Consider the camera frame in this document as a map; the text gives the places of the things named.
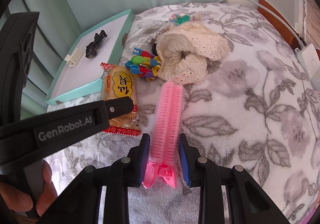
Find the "left hand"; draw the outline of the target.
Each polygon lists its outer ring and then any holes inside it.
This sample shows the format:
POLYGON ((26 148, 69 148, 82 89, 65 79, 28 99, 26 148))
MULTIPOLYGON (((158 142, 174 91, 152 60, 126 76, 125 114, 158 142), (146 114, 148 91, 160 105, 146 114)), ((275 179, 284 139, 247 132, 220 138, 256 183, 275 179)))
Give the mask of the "left hand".
MULTIPOLYGON (((36 201, 35 208, 39 216, 51 206, 58 197, 56 188, 52 182, 52 169, 50 165, 43 160, 42 163, 43 193, 36 201)), ((33 209, 33 201, 28 194, 1 182, 1 195, 10 210, 16 212, 28 212, 33 209)))

